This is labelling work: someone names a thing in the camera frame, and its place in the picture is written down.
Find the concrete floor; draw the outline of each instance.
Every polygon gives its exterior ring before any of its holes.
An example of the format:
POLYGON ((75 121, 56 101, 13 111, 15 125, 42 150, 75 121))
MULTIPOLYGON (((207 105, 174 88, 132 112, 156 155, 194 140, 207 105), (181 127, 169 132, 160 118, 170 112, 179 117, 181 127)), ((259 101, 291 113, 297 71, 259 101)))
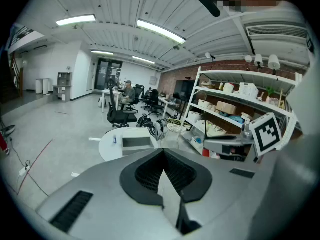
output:
MULTIPOLYGON (((30 160, 32 165, 42 152, 31 168, 30 175, 48 195, 72 180, 72 172, 81 174, 94 165, 104 163, 99 153, 99 142, 89 141, 89 138, 101 139, 112 129, 107 120, 109 108, 102 113, 98 107, 99 97, 100 95, 89 95, 67 103, 50 102, 13 122, 16 125, 16 130, 11 135, 13 147, 22 162, 30 160)), ((135 114, 137 118, 146 113, 140 108, 141 105, 136 106, 139 110, 135 114)), ((153 121, 161 118, 155 115, 150 117, 153 121)), ((136 127, 136 123, 130 123, 130 127, 136 127)), ((160 147, 179 148, 199 155, 182 137, 177 145, 177 138, 177 134, 169 132, 158 144, 160 147)), ((17 191, 24 178, 18 178, 23 166, 17 154, 11 150, 10 155, 0 162, 4 179, 17 191)), ((18 197, 32 209, 36 209, 47 198, 29 176, 26 177, 18 197)))
POLYGON ((23 96, 10 100, 9 102, 5 104, 0 104, 1 106, 1 113, 2 115, 7 114, 8 112, 15 110, 23 105, 26 105, 30 102, 34 102, 36 100, 42 99, 44 95, 41 94, 36 94, 35 91, 23 91, 23 96))

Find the air vent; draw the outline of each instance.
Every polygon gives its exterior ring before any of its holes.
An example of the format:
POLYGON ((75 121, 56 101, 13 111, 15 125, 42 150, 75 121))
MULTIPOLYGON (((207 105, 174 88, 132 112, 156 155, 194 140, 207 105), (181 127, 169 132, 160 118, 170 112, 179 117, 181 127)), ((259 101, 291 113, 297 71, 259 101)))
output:
POLYGON ((241 170, 237 168, 232 169, 230 173, 249 179, 252 179, 255 176, 255 173, 253 171, 241 170))
POLYGON ((307 39, 307 30, 299 26, 291 25, 259 25, 247 26, 247 33, 249 37, 259 36, 285 36, 300 39, 307 39))
POLYGON ((54 217, 51 224, 59 230, 67 233, 85 209, 92 196, 93 194, 88 192, 78 192, 54 217))

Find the white trash can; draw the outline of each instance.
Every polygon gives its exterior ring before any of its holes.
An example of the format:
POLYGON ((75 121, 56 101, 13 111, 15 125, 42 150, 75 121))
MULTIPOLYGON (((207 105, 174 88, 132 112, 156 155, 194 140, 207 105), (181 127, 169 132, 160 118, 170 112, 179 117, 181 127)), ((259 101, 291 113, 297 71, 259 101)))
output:
POLYGON ((43 94, 49 93, 49 79, 43 79, 43 94))
POLYGON ((35 80, 35 94, 42 94, 43 92, 43 79, 35 80))

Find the glass door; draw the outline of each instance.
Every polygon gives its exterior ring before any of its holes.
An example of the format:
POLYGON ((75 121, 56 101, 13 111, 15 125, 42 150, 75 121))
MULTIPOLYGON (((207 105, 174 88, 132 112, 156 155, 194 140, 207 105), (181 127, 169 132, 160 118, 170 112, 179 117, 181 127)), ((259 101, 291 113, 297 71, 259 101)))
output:
POLYGON ((98 65, 96 67, 94 89, 104 90, 107 87, 106 83, 109 78, 112 78, 116 83, 118 83, 121 73, 121 67, 121 61, 99 58, 98 65))

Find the man sitting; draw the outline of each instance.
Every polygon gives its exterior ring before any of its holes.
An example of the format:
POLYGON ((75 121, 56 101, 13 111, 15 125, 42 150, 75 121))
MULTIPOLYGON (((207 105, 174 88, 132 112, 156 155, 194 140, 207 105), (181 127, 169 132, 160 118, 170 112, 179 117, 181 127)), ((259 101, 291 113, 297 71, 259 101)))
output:
POLYGON ((150 97, 151 90, 152 88, 150 87, 149 90, 147 90, 146 93, 144 94, 144 97, 150 97))
POLYGON ((125 96, 122 98, 121 103, 131 103, 136 98, 136 91, 131 86, 132 82, 130 80, 124 81, 125 82, 125 89, 124 93, 125 96))

